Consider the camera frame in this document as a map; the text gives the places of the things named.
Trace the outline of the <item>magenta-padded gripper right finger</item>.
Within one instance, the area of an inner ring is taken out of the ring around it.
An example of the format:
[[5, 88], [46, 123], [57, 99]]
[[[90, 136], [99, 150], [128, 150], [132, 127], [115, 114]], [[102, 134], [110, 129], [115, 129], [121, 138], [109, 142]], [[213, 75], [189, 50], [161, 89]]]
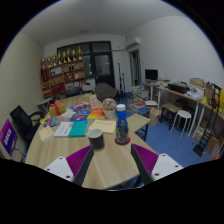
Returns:
[[182, 169], [182, 166], [166, 153], [156, 154], [136, 144], [131, 145], [131, 155], [145, 185]]

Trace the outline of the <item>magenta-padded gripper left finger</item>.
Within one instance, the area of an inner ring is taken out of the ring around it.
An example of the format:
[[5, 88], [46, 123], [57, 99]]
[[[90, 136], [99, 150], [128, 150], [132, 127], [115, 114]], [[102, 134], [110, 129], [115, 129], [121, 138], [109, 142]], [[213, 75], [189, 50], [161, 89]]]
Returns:
[[81, 186], [93, 156], [93, 146], [89, 145], [68, 157], [59, 156], [45, 168], [45, 171]]

